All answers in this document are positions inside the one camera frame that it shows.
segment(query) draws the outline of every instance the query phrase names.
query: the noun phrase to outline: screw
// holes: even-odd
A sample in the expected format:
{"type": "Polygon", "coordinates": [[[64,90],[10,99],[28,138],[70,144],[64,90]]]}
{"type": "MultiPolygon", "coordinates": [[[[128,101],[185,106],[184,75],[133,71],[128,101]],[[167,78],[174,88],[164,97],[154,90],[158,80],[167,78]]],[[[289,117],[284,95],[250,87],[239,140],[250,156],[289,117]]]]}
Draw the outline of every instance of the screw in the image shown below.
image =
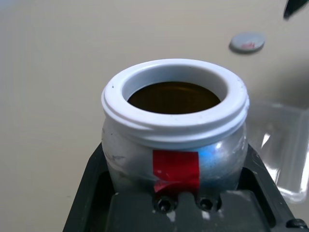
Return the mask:
{"type": "Polygon", "coordinates": [[[292,219],[286,223],[287,228],[299,228],[299,229],[307,229],[306,223],[302,219],[292,219]]]}

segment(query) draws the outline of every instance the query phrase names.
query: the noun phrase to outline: gray bottle cap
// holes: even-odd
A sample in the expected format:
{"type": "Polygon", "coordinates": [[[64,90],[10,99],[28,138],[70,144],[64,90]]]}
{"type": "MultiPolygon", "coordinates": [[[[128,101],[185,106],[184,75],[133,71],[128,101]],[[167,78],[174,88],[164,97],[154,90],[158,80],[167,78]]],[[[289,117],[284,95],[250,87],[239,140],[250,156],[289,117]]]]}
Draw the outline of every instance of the gray bottle cap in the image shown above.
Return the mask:
{"type": "Polygon", "coordinates": [[[243,32],[232,38],[230,48],[239,53],[256,52],[264,46],[265,36],[257,32],[243,32]]]}

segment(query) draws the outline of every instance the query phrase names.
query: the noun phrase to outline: black plastic mount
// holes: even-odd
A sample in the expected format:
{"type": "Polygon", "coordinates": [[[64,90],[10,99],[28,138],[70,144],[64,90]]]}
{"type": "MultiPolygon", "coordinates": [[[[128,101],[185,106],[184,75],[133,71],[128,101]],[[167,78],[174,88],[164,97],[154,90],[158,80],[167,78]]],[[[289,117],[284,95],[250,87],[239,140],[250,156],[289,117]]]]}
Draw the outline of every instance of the black plastic mount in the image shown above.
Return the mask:
{"type": "Polygon", "coordinates": [[[114,193],[99,145],[87,164],[63,232],[304,232],[249,147],[237,191],[217,199],[181,193],[154,199],[114,193]]]}

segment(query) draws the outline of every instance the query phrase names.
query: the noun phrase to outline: transparent plastic box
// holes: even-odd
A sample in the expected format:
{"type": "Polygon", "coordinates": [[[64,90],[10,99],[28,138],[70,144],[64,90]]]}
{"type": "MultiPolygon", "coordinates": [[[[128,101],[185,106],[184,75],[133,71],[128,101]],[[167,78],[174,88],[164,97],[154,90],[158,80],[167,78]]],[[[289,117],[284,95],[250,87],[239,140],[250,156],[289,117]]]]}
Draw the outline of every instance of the transparent plastic box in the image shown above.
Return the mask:
{"type": "Polygon", "coordinates": [[[286,201],[306,199],[309,179],[309,111],[270,102],[251,102],[249,144],[258,152],[286,201]]]}

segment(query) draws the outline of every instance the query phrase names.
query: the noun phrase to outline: white jar rim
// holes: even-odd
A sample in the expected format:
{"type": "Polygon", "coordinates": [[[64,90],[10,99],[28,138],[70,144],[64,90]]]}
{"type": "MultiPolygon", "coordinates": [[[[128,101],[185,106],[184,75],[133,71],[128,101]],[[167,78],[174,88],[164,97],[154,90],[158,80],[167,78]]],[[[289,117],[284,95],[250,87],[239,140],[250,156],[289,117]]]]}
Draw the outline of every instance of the white jar rim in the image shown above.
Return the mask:
{"type": "Polygon", "coordinates": [[[244,123],[249,97],[243,81],[231,71],[204,61],[161,59],[127,68],[114,76],[101,96],[109,123],[142,145],[187,149],[218,142],[244,123]],[[160,82],[180,81],[212,91],[220,103],[210,109],[179,115],[158,114],[127,102],[137,90],[160,82]]]}

